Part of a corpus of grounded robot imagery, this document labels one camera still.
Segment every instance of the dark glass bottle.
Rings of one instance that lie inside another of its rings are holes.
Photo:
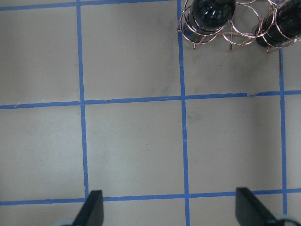
[[[236,0],[194,0],[186,17],[188,25],[199,34],[213,34],[233,16]],[[187,25],[183,26],[187,38],[199,43],[202,36],[195,34]]]
[[[265,32],[272,23],[273,15],[268,16],[262,22],[262,31]],[[301,36],[301,0],[290,0],[283,6],[280,6],[276,15],[277,24],[281,32],[290,39],[296,39]],[[276,25],[273,24],[269,31],[264,35],[264,39],[272,46],[279,47],[290,39],[283,36]],[[256,39],[258,44],[263,47],[269,45],[264,41],[263,37]]]

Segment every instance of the wine bottle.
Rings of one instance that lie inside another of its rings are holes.
[[[265,32],[269,27],[269,31],[263,37],[256,38],[258,44],[263,47],[268,47],[269,44],[275,47],[280,47],[281,44],[296,39],[301,36],[301,0],[290,0],[286,4],[280,6],[276,14],[276,22],[283,36],[276,27],[272,24],[273,15],[269,15],[262,22],[262,32]]]
[[[194,0],[186,16],[187,24],[199,34],[213,34],[231,19],[235,4],[236,0]],[[186,24],[183,26],[183,33],[195,43],[202,39]]]

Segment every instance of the vertical blue tape strip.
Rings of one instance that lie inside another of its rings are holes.
[[[77,0],[76,16],[77,16],[78,52],[79,52],[79,93],[80,93],[81,135],[82,135],[82,148],[83,148],[83,170],[84,170],[85,198],[87,198],[89,195],[89,183],[88,183],[88,166],[87,166],[87,136],[86,136],[86,111],[85,111],[85,95],[84,95],[84,77],[83,77],[83,51],[82,51],[82,38],[81,38],[81,13],[80,13],[79,0]]]
[[[285,91],[284,91],[284,67],[283,52],[279,50],[280,66],[280,114],[281,114],[281,149],[282,149],[282,189],[283,189],[283,213],[287,214],[287,187],[286,187],[286,138],[285,138]]]
[[[177,0],[178,20],[181,17],[181,0]],[[188,178],[188,151],[187,151],[187,127],[186,127],[186,100],[185,100],[185,79],[184,79],[184,57],[182,34],[178,33],[179,42],[179,64],[180,64],[180,84],[182,101],[182,135],[183,135],[183,165],[184,165],[184,191],[185,191],[185,218],[186,226],[190,226],[190,201],[189,201],[189,178]]]

